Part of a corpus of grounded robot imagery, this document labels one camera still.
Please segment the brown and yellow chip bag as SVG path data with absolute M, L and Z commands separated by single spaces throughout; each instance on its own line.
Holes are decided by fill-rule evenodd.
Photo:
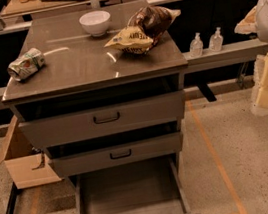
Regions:
M 178 9 L 160 6 L 142 7 L 128 20 L 126 27 L 119 31 L 105 47 L 134 54 L 145 54 L 152 49 L 163 33 L 181 15 Z

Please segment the grey middle drawer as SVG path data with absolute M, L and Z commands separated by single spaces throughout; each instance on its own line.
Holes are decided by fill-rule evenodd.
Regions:
M 49 165 L 59 177 L 66 178 L 116 165 L 178 153 L 182 149 L 182 141 L 181 132 L 165 134 L 165 136 L 52 159 L 49 161 Z

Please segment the grey drawer cabinet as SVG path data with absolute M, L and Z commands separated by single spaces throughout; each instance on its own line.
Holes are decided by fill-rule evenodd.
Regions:
M 183 72 L 187 61 L 170 35 L 164 35 L 156 47 L 144 55 L 105 47 L 141 6 L 139 2 L 110 6 L 110 31 L 100 38 L 82 31 L 79 13 L 35 20 L 23 49 L 35 47 L 44 51 L 45 66 L 25 82 L 10 80 L 2 99 L 19 124 L 175 91 L 184 92 Z M 182 119 L 38 148 L 46 153 L 49 162 L 77 153 L 178 133 Z

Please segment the grey open bottom drawer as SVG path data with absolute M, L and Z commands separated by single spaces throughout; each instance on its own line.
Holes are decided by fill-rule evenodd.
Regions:
M 77 214 L 194 214 L 167 155 L 85 173 L 76 185 Z

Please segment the grey top drawer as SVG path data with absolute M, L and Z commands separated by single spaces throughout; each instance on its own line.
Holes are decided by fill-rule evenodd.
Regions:
M 92 108 L 73 114 L 20 123 L 20 129 L 36 148 L 45 148 L 127 130 L 163 124 L 184 116 L 185 93 L 160 96 Z

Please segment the right clear sanitizer bottle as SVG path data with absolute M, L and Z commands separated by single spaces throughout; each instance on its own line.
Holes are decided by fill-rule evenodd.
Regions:
M 221 35 L 221 28 L 217 27 L 215 33 L 210 37 L 209 50 L 216 52 L 222 50 L 223 36 Z

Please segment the clear sanitizer bottle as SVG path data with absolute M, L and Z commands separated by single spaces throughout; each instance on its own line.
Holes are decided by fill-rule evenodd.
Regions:
M 223 36 L 221 35 L 221 28 L 217 27 L 215 33 L 210 37 L 209 50 L 216 52 L 222 50 Z
M 199 32 L 196 32 L 195 38 L 190 43 L 190 55 L 192 57 L 202 56 L 203 51 L 203 41 L 201 40 L 201 35 Z

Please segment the left clear sanitizer bottle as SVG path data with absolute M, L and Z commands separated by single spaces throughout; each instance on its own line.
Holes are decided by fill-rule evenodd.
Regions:
M 192 57 L 202 56 L 203 51 L 203 41 L 201 40 L 201 35 L 199 32 L 196 32 L 195 38 L 190 43 L 190 55 Z

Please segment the white bowl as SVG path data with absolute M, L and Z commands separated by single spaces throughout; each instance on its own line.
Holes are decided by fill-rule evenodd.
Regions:
M 111 16 L 107 11 L 91 11 L 79 19 L 80 25 L 91 36 L 100 37 L 106 34 Z

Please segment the crushed green soda can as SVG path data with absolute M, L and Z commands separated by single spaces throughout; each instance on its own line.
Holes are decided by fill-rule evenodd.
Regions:
M 44 54 L 39 49 L 31 48 L 18 59 L 11 62 L 7 67 L 8 74 L 17 81 L 25 80 L 27 77 L 39 71 L 45 64 Z

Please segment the open cardboard box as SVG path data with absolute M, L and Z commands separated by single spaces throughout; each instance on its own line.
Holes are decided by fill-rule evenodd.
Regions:
M 19 121 L 13 116 L 2 142 L 0 165 L 3 163 L 18 189 L 60 182 L 61 178 L 48 164 L 48 156 L 33 148 L 20 131 Z

